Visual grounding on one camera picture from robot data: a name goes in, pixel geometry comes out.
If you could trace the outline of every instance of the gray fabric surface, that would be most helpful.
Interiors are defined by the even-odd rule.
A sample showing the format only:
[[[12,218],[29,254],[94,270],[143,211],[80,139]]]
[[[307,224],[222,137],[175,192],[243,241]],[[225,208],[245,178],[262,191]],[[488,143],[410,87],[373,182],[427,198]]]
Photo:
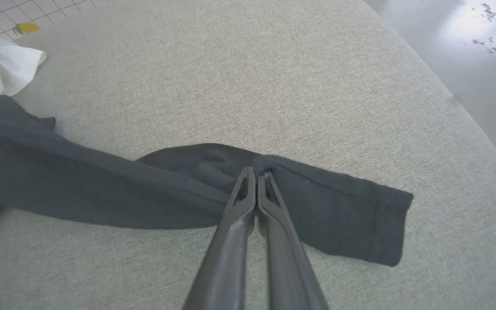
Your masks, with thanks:
[[[364,2],[126,1],[19,43],[48,57],[16,100],[82,145],[224,143],[414,193],[398,267],[307,248],[332,309],[495,307],[496,149]],[[6,209],[0,309],[179,309],[212,232]],[[248,309],[264,262],[253,233]]]

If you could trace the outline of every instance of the white cloth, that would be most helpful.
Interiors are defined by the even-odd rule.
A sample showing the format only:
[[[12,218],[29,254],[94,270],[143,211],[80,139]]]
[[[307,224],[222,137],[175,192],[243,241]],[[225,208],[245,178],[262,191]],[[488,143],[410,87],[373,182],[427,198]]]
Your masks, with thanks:
[[[45,52],[0,39],[0,94],[13,96],[28,85]]]

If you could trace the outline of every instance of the white floor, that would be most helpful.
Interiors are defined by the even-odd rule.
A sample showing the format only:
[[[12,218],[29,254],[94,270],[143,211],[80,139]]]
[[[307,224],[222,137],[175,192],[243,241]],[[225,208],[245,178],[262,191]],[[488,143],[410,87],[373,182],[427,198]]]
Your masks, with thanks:
[[[496,146],[496,0],[365,0]]]
[[[12,41],[22,33],[49,27],[108,3],[109,0],[0,0],[0,38]]]

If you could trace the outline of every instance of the lemon sticker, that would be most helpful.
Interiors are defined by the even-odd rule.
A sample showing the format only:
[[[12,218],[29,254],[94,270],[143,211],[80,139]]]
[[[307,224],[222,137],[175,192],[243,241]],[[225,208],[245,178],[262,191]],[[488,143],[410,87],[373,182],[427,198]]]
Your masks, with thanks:
[[[12,31],[14,31],[14,33],[16,33],[16,34],[22,34],[23,35],[25,33],[33,33],[37,29],[40,29],[40,27],[36,24],[20,23],[20,24],[16,24],[16,26],[14,26],[14,28],[12,28]]]

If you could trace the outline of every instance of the tile grout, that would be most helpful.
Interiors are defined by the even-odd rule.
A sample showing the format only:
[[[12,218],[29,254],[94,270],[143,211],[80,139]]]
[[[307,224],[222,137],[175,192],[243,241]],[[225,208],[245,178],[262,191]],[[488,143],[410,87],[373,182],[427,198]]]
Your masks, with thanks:
[[[41,18],[43,18],[43,17],[47,17],[47,18],[49,19],[49,21],[51,21],[51,23],[53,23],[53,24],[55,24],[55,22],[54,22],[54,21],[53,21],[53,20],[49,17],[49,14],[54,14],[54,13],[56,13],[56,12],[60,11],[60,12],[62,12],[62,15],[64,15],[64,16],[65,16],[65,18],[67,18],[67,19],[68,19],[69,17],[68,17],[68,16],[65,14],[65,12],[63,11],[64,9],[67,9],[67,8],[70,8],[71,6],[74,6],[74,7],[77,9],[77,11],[78,11],[78,12],[82,13],[82,11],[80,10],[80,8],[79,8],[78,4],[81,4],[81,3],[84,3],[84,2],[87,2],[87,1],[89,1],[89,2],[91,3],[91,5],[93,6],[93,8],[96,8],[96,6],[95,6],[95,4],[93,4],[93,1],[92,1],[92,0],[82,0],[81,2],[78,2],[78,3],[74,2],[74,0],[72,0],[72,4],[71,4],[71,5],[69,5],[69,6],[65,6],[65,7],[63,7],[63,8],[60,8],[60,6],[58,6],[58,5],[57,5],[57,2],[55,2],[55,0],[51,0],[51,1],[53,2],[53,4],[55,4],[55,6],[57,6],[57,8],[58,8],[58,9],[57,9],[57,10],[55,10],[55,11],[53,11],[53,12],[48,12],[48,13],[45,13],[45,11],[43,11],[43,10],[41,9],[41,7],[40,7],[40,6],[39,6],[39,5],[35,2],[35,0],[26,0],[26,1],[22,2],[21,4],[16,4],[16,2],[14,2],[13,0],[11,0],[11,3],[12,3],[12,4],[14,4],[14,6],[12,6],[12,7],[10,7],[10,8],[6,8],[6,10],[2,10],[2,9],[0,8],[0,13],[2,13],[2,14],[3,14],[3,16],[5,16],[7,19],[9,19],[12,23],[14,23],[14,24],[18,24],[18,23],[16,23],[14,20],[12,20],[12,19],[11,19],[11,18],[7,15],[7,13],[8,13],[8,11],[9,11],[9,10],[12,10],[12,9],[14,9],[14,8],[18,8],[18,9],[22,12],[22,14],[24,14],[24,15],[26,16],[26,18],[28,19],[28,21],[27,21],[26,23],[34,23],[34,24],[35,24],[34,19],[33,19],[33,18],[31,18],[30,16],[28,16],[28,14],[26,14],[26,12],[24,12],[24,10],[22,10],[22,8],[20,8],[20,5],[22,5],[22,4],[24,4],[24,3],[27,3],[27,2],[30,2],[30,1],[31,1],[31,2],[33,2],[33,3],[35,4],[35,6],[37,6],[37,8],[38,8],[41,12],[43,12],[43,15],[42,15],[42,16],[39,16],[39,17],[37,17],[35,20],[41,19]],[[0,26],[0,30],[2,31],[2,32],[0,33],[0,35],[2,35],[2,34],[6,34],[7,36],[11,37],[11,36],[10,36],[7,32],[8,32],[8,31],[12,31],[12,28],[7,29],[7,30],[4,30],[4,29]]]

